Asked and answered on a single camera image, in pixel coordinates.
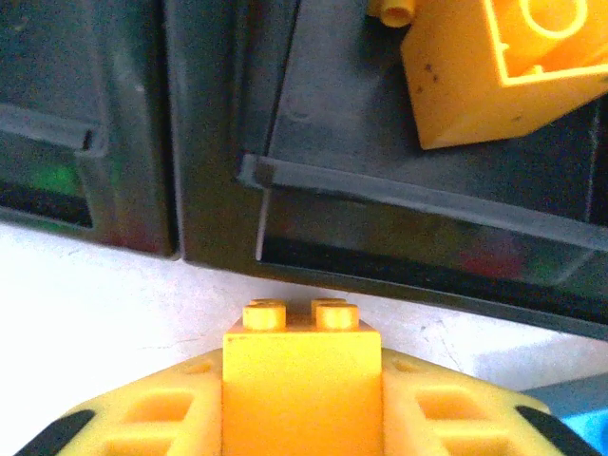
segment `white surface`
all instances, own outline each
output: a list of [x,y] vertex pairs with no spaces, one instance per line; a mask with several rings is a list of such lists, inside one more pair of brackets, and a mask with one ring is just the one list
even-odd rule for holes
[[221,345],[257,297],[346,297],[386,347],[523,390],[608,371],[608,343],[212,271],[0,224],[0,454],[67,409]]

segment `yellow lego brick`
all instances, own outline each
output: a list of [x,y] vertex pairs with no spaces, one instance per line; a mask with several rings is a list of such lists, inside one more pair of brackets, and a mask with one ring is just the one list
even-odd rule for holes
[[382,454],[380,334],[358,309],[259,300],[224,335],[224,456]]
[[608,91],[605,0],[432,0],[401,47],[425,149],[526,135]]

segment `rectangular hole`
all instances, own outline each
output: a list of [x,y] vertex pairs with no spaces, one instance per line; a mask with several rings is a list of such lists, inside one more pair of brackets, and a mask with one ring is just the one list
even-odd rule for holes
[[0,206],[92,228],[73,151],[0,132]]
[[126,423],[181,421],[194,396],[184,391],[164,391],[144,397],[126,415]]
[[87,130],[83,138],[83,150],[88,150],[93,144],[93,130]]
[[93,227],[86,199],[0,181],[0,207],[56,219],[85,228]]
[[504,437],[453,437],[443,444],[450,456],[522,456]]
[[420,409],[429,420],[484,420],[475,401],[459,389],[427,389],[416,393]]
[[104,456],[164,456],[170,440],[117,440],[108,442]]

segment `yellow plastic toy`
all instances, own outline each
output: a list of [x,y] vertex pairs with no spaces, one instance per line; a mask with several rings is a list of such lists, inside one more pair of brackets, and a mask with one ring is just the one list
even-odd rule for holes
[[415,0],[370,0],[368,15],[377,17],[387,27],[398,29],[413,21]]
[[381,349],[343,299],[252,301],[223,345],[81,404],[18,456],[596,454],[535,399]]
[[401,51],[424,149],[523,136],[608,91],[608,2],[419,1]]

